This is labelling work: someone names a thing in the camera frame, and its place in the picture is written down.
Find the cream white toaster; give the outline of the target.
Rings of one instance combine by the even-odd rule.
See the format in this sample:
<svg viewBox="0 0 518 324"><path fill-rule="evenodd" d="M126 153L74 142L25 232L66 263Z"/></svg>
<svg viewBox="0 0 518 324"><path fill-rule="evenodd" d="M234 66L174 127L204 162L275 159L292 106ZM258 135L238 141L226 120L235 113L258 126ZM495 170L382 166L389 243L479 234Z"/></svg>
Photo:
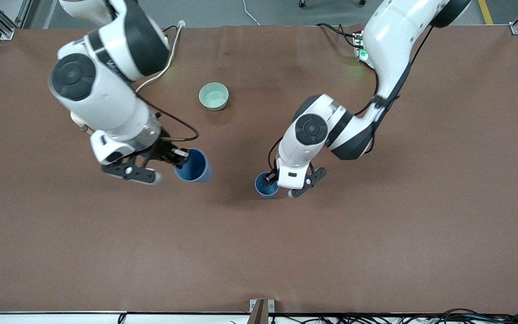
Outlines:
<svg viewBox="0 0 518 324"><path fill-rule="evenodd" d="M88 133L89 135L92 135L94 133L94 130L91 129L88 124L86 123L86 121L84 121L84 119L82 119L81 117L79 117L78 115L76 115L76 113L74 113L73 111L70 112L70 117L72 119L72 121L78 125L78 127L80 128L80 131L84 132L84 133Z"/></svg>

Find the metal mounting bracket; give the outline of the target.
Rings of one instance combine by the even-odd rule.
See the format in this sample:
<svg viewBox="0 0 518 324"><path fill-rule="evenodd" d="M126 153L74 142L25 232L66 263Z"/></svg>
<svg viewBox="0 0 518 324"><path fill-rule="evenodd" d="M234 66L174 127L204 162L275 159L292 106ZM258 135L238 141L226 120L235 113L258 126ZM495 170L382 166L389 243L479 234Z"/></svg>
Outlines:
<svg viewBox="0 0 518 324"><path fill-rule="evenodd" d="M275 299L250 299L247 324L276 324Z"/></svg>

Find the blue plastic cup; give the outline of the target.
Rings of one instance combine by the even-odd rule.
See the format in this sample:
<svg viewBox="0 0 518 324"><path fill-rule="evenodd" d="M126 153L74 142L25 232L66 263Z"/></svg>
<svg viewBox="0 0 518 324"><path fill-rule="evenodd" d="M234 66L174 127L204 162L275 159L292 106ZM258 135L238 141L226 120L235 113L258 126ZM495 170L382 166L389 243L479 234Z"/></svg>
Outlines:
<svg viewBox="0 0 518 324"><path fill-rule="evenodd" d="M280 188L277 181L272 186L265 186L265 175L271 173L272 172L269 171L263 172L259 174L255 179L255 190L263 199L271 199L275 197Z"/></svg>
<svg viewBox="0 0 518 324"><path fill-rule="evenodd" d="M196 148L189 148L188 151L187 162L181 168L175 167L175 176L184 182L208 182L212 177L212 168L207 155Z"/></svg>

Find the brown table cover sheet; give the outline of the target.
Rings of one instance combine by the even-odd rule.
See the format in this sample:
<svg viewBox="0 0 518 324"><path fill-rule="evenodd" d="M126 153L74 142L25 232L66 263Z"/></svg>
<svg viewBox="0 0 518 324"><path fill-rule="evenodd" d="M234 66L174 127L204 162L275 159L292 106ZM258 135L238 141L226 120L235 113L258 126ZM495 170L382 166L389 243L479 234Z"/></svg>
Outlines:
<svg viewBox="0 0 518 324"><path fill-rule="evenodd" d="M518 313L518 36L435 29L371 153L302 197L255 191L270 147L309 96L350 111L375 76L318 27L185 29L142 95L200 132L205 183L171 166L145 186L101 172L51 95L56 51L86 30L0 43L0 311ZM200 89L219 82L224 109Z"/></svg>

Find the green bowl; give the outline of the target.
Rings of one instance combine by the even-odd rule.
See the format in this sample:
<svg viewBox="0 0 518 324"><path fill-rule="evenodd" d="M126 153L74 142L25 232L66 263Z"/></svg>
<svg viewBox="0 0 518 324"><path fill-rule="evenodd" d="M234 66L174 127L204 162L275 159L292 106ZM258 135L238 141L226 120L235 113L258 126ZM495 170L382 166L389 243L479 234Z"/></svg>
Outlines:
<svg viewBox="0 0 518 324"><path fill-rule="evenodd" d="M204 85L199 91L199 101L210 111L224 109L228 103L228 88L219 82L211 82Z"/></svg>

